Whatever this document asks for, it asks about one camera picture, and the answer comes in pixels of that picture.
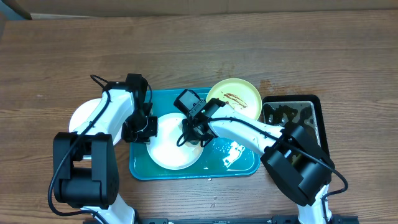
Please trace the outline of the white plate front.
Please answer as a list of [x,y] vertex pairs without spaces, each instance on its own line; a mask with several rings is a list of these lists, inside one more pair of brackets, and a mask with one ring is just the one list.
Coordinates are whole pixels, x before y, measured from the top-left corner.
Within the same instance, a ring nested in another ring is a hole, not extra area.
[[[100,98],[92,99],[79,106],[72,117],[70,118],[68,131],[78,132],[80,134],[93,121],[97,113],[101,111],[105,105],[104,100]],[[95,135],[98,133],[111,134],[113,145],[116,145],[121,140],[121,126],[116,130],[118,119],[114,119],[117,115],[116,110],[111,108],[111,104],[106,108],[105,112],[101,115],[99,120],[92,128],[86,133],[87,135]]]

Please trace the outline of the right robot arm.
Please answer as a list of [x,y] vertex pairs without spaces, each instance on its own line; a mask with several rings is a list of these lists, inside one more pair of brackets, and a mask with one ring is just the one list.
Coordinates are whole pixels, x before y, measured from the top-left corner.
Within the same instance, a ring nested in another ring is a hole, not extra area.
[[235,141],[259,155],[278,189],[297,204],[300,223],[331,221],[326,200],[335,166],[302,126],[264,124],[215,98],[175,100],[174,106],[186,116],[179,146],[206,146],[214,138]]

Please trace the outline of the white plate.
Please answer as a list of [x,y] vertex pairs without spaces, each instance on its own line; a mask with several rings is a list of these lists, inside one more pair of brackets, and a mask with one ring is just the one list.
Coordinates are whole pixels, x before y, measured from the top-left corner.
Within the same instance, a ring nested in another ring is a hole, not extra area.
[[161,116],[158,119],[157,136],[150,138],[147,151],[151,159],[165,169],[185,169],[193,165],[203,152],[199,144],[186,142],[177,146],[177,140],[183,133],[182,121],[185,118],[181,113]]
[[[93,121],[97,113],[101,111],[105,105],[104,100],[100,98],[92,99],[79,106],[72,117],[70,118],[68,131],[78,132],[80,134]],[[116,110],[111,108],[111,104],[106,108],[105,112],[101,115],[99,120],[92,128],[86,133],[87,135],[95,135],[98,133],[111,134],[113,145],[116,145],[121,140],[121,126],[116,130],[118,119],[114,119],[117,115]]]

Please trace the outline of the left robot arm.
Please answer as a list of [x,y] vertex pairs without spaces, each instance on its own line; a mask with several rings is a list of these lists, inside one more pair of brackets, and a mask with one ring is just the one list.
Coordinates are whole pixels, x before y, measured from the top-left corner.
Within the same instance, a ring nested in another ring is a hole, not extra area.
[[150,115],[150,90],[144,78],[107,82],[99,105],[71,133],[59,132],[53,140],[53,177],[48,204],[53,199],[74,208],[71,215],[90,214],[100,223],[139,223],[136,211],[119,194],[119,172],[114,139],[147,144],[157,135],[157,117]]

